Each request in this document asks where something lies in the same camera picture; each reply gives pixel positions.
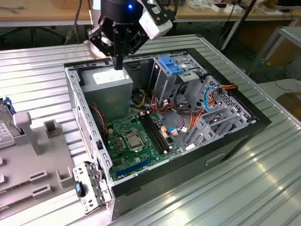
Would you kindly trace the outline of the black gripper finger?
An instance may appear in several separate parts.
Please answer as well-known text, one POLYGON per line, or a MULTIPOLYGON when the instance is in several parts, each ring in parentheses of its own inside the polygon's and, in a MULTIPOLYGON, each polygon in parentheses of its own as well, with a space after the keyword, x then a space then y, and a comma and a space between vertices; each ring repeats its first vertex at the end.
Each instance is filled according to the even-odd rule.
POLYGON ((122 70, 123 60, 129 54, 134 54, 146 41, 148 36, 145 32, 138 31, 134 34, 127 29, 124 39, 121 41, 121 47, 118 47, 117 70, 122 70))
POLYGON ((115 70, 118 69, 117 58, 115 57, 114 45, 102 31, 100 26, 96 26, 87 31, 89 47, 92 54, 97 58, 110 57, 115 70))

